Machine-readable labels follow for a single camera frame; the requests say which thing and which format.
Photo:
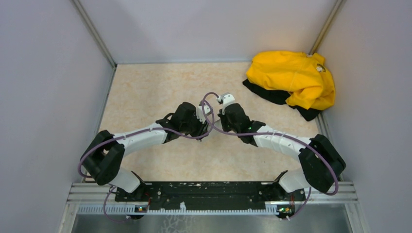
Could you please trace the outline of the white cardboard box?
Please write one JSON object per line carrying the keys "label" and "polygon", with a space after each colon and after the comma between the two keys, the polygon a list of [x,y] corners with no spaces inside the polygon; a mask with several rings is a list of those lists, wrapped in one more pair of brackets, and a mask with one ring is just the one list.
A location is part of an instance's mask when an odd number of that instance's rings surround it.
{"label": "white cardboard box", "polygon": [[[217,121],[215,121],[214,126],[219,129],[220,131],[222,131],[222,124],[221,124],[221,120],[218,119]],[[207,141],[209,139],[211,139],[212,137],[217,136],[220,132],[217,131],[215,128],[212,128],[209,124],[206,125],[206,133],[209,132],[209,134],[207,136],[205,136],[202,141]]]}

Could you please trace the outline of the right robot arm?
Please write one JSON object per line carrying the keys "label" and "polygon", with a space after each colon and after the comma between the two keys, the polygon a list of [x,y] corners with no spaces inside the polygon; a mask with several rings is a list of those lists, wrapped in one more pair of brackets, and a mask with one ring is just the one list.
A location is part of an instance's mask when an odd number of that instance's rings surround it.
{"label": "right robot arm", "polygon": [[238,103],[220,109],[218,116],[223,131],[233,132],[243,143],[271,149],[300,163],[300,168],[288,170],[277,178],[274,195],[279,200],[286,200],[293,191],[304,188],[314,188],[330,196],[338,192],[338,177],[346,164],[324,135],[310,138],[277,131],[251,120]]}

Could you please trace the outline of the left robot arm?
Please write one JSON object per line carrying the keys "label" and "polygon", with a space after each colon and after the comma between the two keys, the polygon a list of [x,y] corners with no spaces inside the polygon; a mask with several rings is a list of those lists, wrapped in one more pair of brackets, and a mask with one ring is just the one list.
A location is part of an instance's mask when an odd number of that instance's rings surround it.
{"label": "left robot arm", "polygon": [[110,184],[122,189],[134,201],[144,198],[144,181],[134,172],[121,167],[127,155],[154,145],[161,145],[179,137],[201,140],[207,136],[206,116],[211,114],[207,105],[194,106],[189,102],[180,104],[153,124],[126,133],[99,132],[80,159],[78,171],[86,170],[86,178],[98,185]]}

